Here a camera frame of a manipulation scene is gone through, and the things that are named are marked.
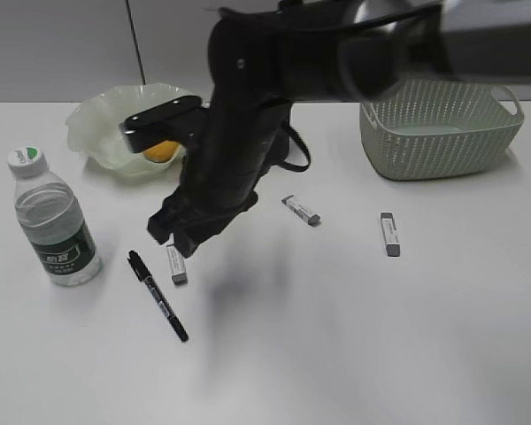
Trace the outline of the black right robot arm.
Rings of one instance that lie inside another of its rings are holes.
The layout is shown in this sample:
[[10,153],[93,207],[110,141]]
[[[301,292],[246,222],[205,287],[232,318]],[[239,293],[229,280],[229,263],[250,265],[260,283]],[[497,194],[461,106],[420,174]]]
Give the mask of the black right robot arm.
[[411,6],[294,2],[220,10],[211,32],[212,96],[177,189],[147,225],[191,256],[258,200],[266,157],[302,102],[380,99],[411,79],[531,85],[531,1]]

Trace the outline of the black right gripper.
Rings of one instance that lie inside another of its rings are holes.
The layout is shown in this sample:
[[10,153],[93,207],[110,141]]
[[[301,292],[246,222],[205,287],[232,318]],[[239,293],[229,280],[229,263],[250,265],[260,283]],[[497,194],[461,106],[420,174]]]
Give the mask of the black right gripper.
[[247,207],[286,104],[292,106],[281,97],[214,89],[201,143],[188,153],[180,186],[148,220],[158,244],[173,238],[188,259]]

